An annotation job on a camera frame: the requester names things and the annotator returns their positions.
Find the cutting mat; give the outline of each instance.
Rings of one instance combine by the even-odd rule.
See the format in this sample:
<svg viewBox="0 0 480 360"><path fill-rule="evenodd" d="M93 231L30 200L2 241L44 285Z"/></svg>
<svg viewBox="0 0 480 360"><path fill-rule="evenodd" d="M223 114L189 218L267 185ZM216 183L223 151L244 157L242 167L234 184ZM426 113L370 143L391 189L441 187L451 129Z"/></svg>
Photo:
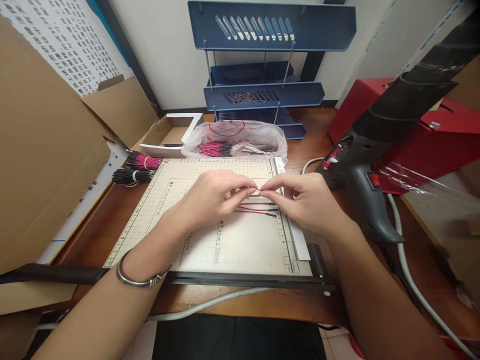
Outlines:
<svg viewBox="0 0 480 360"><path fill-rule="evenodd" d="M165 159L104 266L114 266L138 244L207 170L232 170L253 179L259 187L277 174L273 159ZM244 202L270 201L251 197ZM171 271L311 276L309 262L296 258L287 216L281 211L273 214L277 216L234 212L194 231L186 237Z"/></svg>

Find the woman's right hand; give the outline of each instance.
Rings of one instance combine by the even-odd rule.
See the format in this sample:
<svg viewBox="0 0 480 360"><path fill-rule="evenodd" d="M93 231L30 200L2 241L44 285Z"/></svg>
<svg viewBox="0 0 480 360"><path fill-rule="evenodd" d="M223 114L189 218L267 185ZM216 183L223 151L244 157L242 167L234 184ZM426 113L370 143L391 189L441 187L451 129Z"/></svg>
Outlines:
<svg viewBox="0 0 480 360"><path fill-rule="evenodd" d="M284 187L290 194L275 190ZM304 175L282 173L260 188L260 195L277 204L302 227L327 239L338 238L345 231L358 230L357 224L340 208L324 177L312 172Z"/></svg>

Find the red box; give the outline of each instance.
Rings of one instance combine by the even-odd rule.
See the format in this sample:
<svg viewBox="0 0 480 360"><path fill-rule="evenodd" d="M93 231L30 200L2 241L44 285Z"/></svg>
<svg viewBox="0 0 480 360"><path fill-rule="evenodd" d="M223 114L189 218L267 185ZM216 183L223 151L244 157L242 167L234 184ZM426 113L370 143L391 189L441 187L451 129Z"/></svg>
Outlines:
<svg viewBox="0 0 480 360"><path fill-rule="evenodd" d="M386 90L395 78L358 79L333 119L328 133L337 143L358 117ZM421 176L399 176L404 185L389 179L386 173L402 169L436 179L480 158L480 113L444 98L437 111L429 111L413 128L408 139L395 144L374 166L384 192L403 194L409 186L428 182Z"/></svg>

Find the metal bangle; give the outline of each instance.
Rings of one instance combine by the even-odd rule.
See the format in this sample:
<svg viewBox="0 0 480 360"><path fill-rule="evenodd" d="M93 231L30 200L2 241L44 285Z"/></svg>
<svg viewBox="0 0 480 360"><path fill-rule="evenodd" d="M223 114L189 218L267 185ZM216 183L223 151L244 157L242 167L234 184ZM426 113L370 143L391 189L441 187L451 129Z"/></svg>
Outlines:
<svg viewBox="0 0 480 360"><path fill-rule="evenodd" d="M170 265L168 267L168 269L163 272L163 273L160 273L160 274L157 274L155 275L154 277L152 277L150 280L147 280L145 282L138 282L138 281L134 281L128 277L126 277L124 275L124 272L122 270L122 264L124 262L124 259L125 257L127 256L127 254L130 252L130 250L128 250L120 259L120 261L118 262L118 265L116 267L116 277L118 278L118 280L120 280L120 282L122 284L125 284L125 285L128 285L128 286L131 286L131 287L134 287L134 288L151 288L151 287L154 287L160 279L163 279L165 277L165 275L169 272L170 268L172 267L172 265Z"/></svg>

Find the wooden desk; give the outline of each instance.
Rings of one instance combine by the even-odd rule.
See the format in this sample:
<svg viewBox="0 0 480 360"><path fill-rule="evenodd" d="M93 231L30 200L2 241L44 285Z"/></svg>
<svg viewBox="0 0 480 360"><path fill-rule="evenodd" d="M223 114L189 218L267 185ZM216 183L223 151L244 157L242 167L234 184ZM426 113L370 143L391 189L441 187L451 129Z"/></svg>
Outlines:
<svg viewBox="0 0 480 360"><path fill-rule="evenodd" d="M288 141L289 161L286 171L299 174L308 160L325 156L332 148L333 144L327 134L327 128L336 112L334 109L326 108L292 109L290 112L293 118L302 122L307 129L305 139ZM205 119L211 121L211 117L211 115L206 115ZM317 163L312 164L309 170L312 171L317 165ZM120 185L112 186L55 259L54 264L103 266L146 187L146 184L139 184L132 188ZM336 193L335 197L342 208L353 216L351 207L346 201L347 197L340 193ZM463 338L480 339L480 316L459 302L455 291L437 266L434 248L430 240L402 201L398 199L396 203L407 240L405 246L407 258L418 287L454 333ZM305 232L305 237L309 243L320 245L327 268L335 278L335 264L324 240L311 232ZM379 254L378 249L374 245L373 247ZM89 286L79 286L71 301L55 307L57 309L71 308L86 294L89 288ZM238 289L240 288L166 284L161 288L151 312L163 314L183 311ZM225 301L203 312L349 326L347 311L340 291L335 291L331 296L324 296L321 291L315 290L273 289Z"/></svg>

